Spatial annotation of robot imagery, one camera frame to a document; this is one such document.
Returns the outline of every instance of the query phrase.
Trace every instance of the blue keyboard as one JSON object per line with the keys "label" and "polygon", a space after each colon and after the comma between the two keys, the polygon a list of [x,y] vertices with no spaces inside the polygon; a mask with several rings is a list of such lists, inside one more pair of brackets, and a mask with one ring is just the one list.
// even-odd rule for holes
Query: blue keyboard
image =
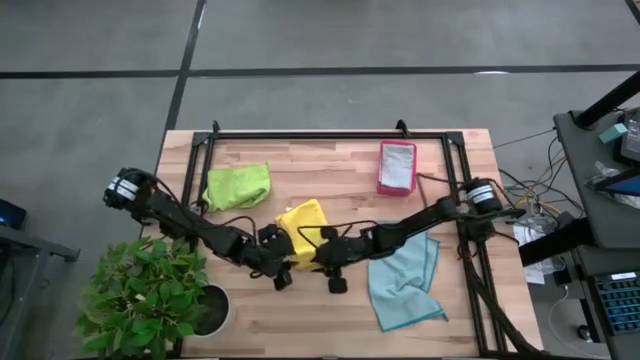
{"label": "blue keyboard", "polygon": [[640,333],[640,272],[595,276],[613,335]]}

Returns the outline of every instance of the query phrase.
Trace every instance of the concrete floor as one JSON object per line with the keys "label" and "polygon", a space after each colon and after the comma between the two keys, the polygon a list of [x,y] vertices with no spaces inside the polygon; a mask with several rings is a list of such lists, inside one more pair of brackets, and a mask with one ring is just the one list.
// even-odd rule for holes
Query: concrete floor
{"label": "concrete floor", "polygon": [[[195,0],[0,0],[0,72],[178,69]],[[640,26],[622,0],[209,0],[192,68],[607,65],[640,63]],[[176,127],[225,129],[489,128],[494,144],[552,128],[630,73],[190,79]],[[28,230],[82,248],[54,260],[25,340],[25,358],[79,356],[71,336],[79,291],[106,244],[139,227],[101,195],[122,166],[153,170],[176,81],[0,80],[0,197],[30,213]],[[640,103],[633,99],[633,104]],[[522,179],[547,166],[551,134],[496,151]],[[577,198],[565,167],[555,185]],[[545,348],[579,355],[548,329],[560,289],[532,287]],[[577,302],[556,309],[574,336]]]}

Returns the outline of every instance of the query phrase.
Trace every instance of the green towel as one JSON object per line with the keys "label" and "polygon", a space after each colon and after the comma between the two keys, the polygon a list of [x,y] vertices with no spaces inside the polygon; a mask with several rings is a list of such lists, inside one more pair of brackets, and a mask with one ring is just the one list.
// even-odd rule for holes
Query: green towel
{"label": "green towel", "polygon": [[209,211],[247,209],[269,196],[271,177],[267,164],[242,168],[214,169],[207,174],[207,189],[202,194]]}

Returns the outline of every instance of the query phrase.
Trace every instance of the blue towel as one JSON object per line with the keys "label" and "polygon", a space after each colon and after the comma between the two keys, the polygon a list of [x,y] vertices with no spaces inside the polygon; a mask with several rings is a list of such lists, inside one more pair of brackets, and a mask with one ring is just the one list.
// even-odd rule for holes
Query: blue towel
{"label": "blue towel", "polygon": [[369,261],[369,296],[383,332],[443,317],[442,306],[429,296],[440,242],[426,232],[383,259]]}

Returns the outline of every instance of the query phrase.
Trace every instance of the red box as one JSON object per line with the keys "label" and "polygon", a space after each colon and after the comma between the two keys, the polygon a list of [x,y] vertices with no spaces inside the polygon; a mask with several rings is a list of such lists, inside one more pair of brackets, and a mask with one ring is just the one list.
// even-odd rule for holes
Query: red box
{"label": "red box", "polygon": [[[399,189],[382,186],[380,180],[382,178],[382,148],[385,144],[389,145],[403,145],[403,146],[411,146],[413,147],[413,171],[411,172],[411,188],[410,189]],[[406,141],[396,141],[396,140],[383,140],[380,142],[380,160],[378,161],[378,186],[377,190],[379,194],[390,195],[390,196],[407,196],[416,189],[416,161],[418,158],[418,149],[416,144],[406,142]]]}

